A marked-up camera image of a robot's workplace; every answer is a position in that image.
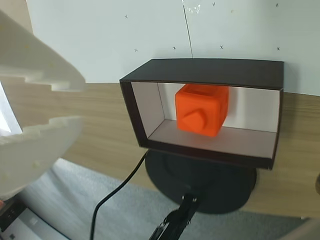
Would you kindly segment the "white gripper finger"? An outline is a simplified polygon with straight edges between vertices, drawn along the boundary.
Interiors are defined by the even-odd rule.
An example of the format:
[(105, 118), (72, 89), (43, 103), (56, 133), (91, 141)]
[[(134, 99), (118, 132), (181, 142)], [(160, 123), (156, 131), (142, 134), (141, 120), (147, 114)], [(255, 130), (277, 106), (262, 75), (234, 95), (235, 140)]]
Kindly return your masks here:
[(8, 200), (40, 178), (74, 144), (83, 118), (51, 118), (0, 138), (0, 198)]
[(56, 92), (82, 91), (86, 83), (71, 63), (3, 11), (0, 12), (0, 75), (50, 85)]

